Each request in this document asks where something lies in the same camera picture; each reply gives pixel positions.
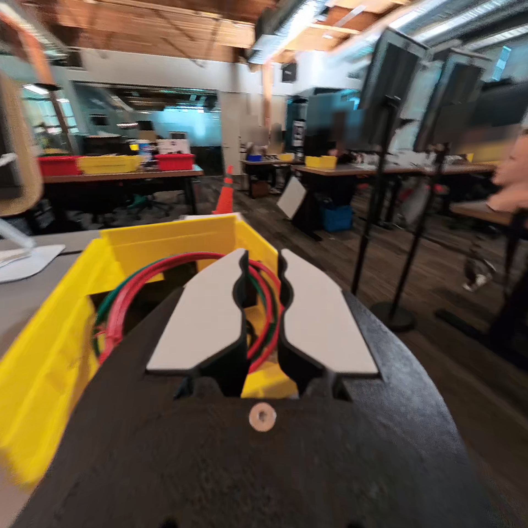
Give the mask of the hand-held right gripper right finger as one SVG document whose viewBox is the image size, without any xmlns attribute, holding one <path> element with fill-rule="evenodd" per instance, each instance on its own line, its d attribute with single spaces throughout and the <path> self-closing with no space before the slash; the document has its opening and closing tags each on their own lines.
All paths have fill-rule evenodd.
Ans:
<svg viewBox="0 0 528 528">
<path fill-rule="evenodd" d="M 289 249 L 278 257 L 278 361 L 305 393 L 323 380 L 336 393 L 345 379 L 376 379 L 379 366 L 340 286 Z"/>
</svg>

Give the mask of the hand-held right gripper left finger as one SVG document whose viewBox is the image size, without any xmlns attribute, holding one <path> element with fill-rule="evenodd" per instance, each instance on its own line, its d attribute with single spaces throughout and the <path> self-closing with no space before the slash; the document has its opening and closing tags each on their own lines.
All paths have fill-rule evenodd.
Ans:
<svg viewBox="0 0 528 528">
<path fill-rule="evenodd" d="M 222 393 L 241 393 L 249 370 L 243 309 L 248 274 L 248 252 L 236 249 L 192 278 L 147 362 L 147 373 L 209 377 Z"/>
</svg>

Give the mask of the yellow plastic bin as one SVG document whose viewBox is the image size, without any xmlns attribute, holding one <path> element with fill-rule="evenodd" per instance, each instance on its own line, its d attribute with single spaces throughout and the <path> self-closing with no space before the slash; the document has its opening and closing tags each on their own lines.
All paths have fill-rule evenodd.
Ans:
<svg viewBox="0 0 528 528">
<path fill-rule="evenodd" d="M 97 371 L 90 297 L 173 254 L 238 248 L 277 272 L 277 250 L 231 214 L 103 230 L 58 279 L 47 282 L 53 289 L 1 359 L 1 467 L 16 485 L 30 490 L 43 477 Z"/>
</svg>

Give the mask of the blue crate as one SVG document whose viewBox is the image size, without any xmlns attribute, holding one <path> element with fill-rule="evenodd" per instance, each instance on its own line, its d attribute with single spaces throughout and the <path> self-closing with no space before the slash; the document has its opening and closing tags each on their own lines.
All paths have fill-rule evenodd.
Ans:
<svg viewBox="0 0 528 528">
<path fill-rule="evenodd" d="M 354 211 L 350 205 L 321 207 L 321 223 L 328 233 L 348 231 L 353 226 Z"/>
</svg>

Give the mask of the orange traffic cone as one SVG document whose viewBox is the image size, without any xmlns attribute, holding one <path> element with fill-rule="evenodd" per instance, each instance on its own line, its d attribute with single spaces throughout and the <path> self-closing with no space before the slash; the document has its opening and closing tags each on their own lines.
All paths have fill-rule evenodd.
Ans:
<svg viewBox="0 0 528 528">
<path fill-rule="evenodd" d="M 212 211 L 213 215 L 233 213 L 233 192 L 233 165 L 228 165 L 216 208 Z"/>
</svg>

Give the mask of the white board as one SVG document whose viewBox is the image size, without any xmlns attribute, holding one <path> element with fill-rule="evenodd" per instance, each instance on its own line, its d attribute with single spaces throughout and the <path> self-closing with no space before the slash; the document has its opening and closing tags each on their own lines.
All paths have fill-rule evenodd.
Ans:
<svg viewBox="0 0 528 528">
<path fill-rule="evenodd" d="M 308 191 L 302 182 L 296 176 L 291 176 L 276 205 L 287 220 L 293 220 L 307 194 Z"/>
</svg>

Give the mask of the red plastic bin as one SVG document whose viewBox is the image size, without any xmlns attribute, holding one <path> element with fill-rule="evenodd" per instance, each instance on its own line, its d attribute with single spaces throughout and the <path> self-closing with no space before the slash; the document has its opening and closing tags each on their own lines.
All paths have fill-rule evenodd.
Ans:
<svg viewBox="0 0 528 528">
<path fill-rule="evenodd" d="M 154 158 L 162 172 L 192 171 L 195 161 L 193 154 L 157 154 Z"/>
<path fill-rule="evenodd" d="M 81 174 L 77 165 L 77 156 L 57 155 L 38 157 L 42 177 L 76 176 Z"/>
</svg>

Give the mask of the small yellow bin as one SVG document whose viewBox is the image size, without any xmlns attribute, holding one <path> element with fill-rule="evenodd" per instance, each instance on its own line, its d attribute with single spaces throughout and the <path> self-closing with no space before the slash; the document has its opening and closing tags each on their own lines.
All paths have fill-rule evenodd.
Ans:
<svg viewBox="0 0 528 528">
<path fill-rule="evenodd" d="M 86 175 L 124 174 L 138 171 L 142 165 L 140 155 L 79 156 L 76 166 Z"/>
</svg>

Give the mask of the white laptop stand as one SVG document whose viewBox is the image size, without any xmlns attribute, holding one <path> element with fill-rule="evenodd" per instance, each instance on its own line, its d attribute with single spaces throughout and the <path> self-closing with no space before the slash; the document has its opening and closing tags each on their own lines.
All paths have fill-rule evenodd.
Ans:
<svg viewBox="0 0 528 528">
<path fill-rule="evenodd" d="M 1 250 L 1 284 L 35 276 L 65 250 L 64 244 L 38 246 L 33 238 L 2 219 L 1 236 L 14 246 Z"/>
</svg>

